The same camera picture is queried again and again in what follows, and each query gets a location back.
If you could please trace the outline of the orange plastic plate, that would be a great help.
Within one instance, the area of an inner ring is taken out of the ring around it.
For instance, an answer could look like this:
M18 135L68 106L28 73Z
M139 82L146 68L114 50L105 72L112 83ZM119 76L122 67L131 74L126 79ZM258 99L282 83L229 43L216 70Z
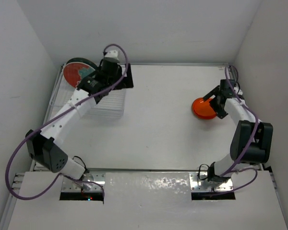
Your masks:
M203 98L197 98L191 106L193 114L199 119L214 119L216 117L216 112L210 106L211 100L212 98L209 98L206 101L204 101Z

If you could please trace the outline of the red plate with teal flower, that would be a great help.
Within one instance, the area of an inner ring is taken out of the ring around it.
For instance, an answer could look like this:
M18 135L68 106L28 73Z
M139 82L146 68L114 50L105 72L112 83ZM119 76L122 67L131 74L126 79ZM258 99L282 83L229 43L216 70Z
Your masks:
M65 80L74 88L78 83L87 75L94 72L95 69L82 62L71 62L65 65L63 68L63 76Z

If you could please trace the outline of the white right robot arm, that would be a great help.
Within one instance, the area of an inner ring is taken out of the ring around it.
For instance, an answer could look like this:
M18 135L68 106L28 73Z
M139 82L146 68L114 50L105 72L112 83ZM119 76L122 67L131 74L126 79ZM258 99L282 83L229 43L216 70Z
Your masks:
M203 97L220 119L227 115L236 125L229 154L213 162L207 170L206 180L210 183L226 182L234 171L246 165L268 162L273 137L273 126L262 122L246 105L242 94L236 94L233 80L221 80L211 92Z

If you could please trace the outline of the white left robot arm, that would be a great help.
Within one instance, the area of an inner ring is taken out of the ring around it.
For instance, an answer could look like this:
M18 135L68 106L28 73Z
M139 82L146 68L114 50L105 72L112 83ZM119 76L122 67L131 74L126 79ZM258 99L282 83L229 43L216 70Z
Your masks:
M133 88L131 65L104 58L97 70L84 77L67 103L49 124L26 134L29 156L53 173L79 180L87 171L68 156L61 146L72 127L112 90Z

